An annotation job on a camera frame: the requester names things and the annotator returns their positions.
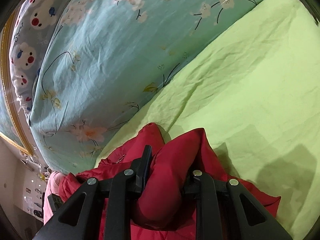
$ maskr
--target gold frame trim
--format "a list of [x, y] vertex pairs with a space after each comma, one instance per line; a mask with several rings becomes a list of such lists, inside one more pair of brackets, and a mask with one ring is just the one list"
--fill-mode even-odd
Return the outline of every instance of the gold frame trim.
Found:
[[2, 77], [2, 87], [4, 90], [4, 97], [6, 101], [6, 106], [8, 113], [11, 117], [12, 123], [15, 126], [17, 133], [19, 135], [19, 139], [22, 142], [22, 144], [25, 146], [21, 147], [14, 141], [12, 141], [10, 138], [5, 136], [3, 133], [0, 132], [0, 136], [5, 139], [7, 142], [21, 150], [22, 152], [33, 156], [33, 150], [32, 147], [27, 140], [27, 137], [24, 133], [24, 131], [21, 128], [21, 124], [19, 121], [18, 113], [16, 111], [16, 108], [14, 106], [14, 99], [12, 95], [11, 89], [6, 89], [11, 86], [11, 80], [9, 79], [10, 77], [10, 68], [9, 68], [9, 42], [12, 37], [12, 32], [13, 32], [13, 27], [14, 27], [14, 20], [17, 14], [17, 10], [15, 10], [9, 17], [8, 21], [6, 22], [4, 28], [3, 28], [3, 33], [2, 33], [2, 39], [1, 39], [1, 49], [0, 49], [0, 68], [1, 68], [1, 77]]

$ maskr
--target pink cloth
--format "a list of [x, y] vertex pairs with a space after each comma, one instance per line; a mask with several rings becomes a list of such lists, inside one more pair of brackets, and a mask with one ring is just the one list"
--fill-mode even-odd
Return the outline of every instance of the pink cloth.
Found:
[[51, 173], [47, 188], [45, 189], [45, 194], [44, 194], [44, 205], [43, 205], [43, 223], [46, 224], [46, 222], [49, 221], [49, 219], [53, 216], [48, 196], [51, 194], [59, 195], [59, 184], [60, 181], [63, 179], [65, 175], [61, 172], [54, 171]]

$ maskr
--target light green fabric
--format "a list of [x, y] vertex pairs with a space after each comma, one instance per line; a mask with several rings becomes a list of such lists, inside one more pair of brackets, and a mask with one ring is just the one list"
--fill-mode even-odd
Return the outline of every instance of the light green fabric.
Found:
[[264, 0], [124, 125], [97, 164], [149, 122], [165, 141], [204, 127], [231, 175], [282, 196], [278, 220], [302, 239], [320, 215], [319, 52], [298, 0]]

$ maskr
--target triangular cutout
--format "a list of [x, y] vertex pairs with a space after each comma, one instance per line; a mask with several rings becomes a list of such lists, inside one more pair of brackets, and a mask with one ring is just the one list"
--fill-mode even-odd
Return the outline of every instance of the triangular cutout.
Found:
[[59, 217], [59, 221], [75, 227], [78, 223], [86, 193], [82, 193]]
[[266, 221], [266, 218], [244, 194], [240, 194], [240, 200], [249, 226], [253, 227]]

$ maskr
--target red fabric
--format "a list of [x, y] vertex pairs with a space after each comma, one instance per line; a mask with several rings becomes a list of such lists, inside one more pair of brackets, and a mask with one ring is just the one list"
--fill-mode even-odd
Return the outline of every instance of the red fabric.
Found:
[[[109, 179], [128, 169], [132, 160], [141, 157], [145, 145], [152, 146], [154, 158], [147, 186], [132, 207], [132, 240], [195, 239], [195, 203], [182, 200], [180, 195], [190, 166], [193, 164], [194, 169], [205, 171], [214, 179], [227, 181], [234, 178], [224, 171], [203, 128], [187, 132], [164, 144], [157, 125], [150, 123], [135, 138], [114, 150], [107, 159], [101, 160], [98, 168], [76, 176], [71, 173], [66, 176], [60, 183], [60, 197], [66, 201], [90, 177]], [[239, 181], [276, 216], [280, 197], [269, 196], [245, 180]], [[99, 240], [103, 240], [107, 203], [106, 199]]]

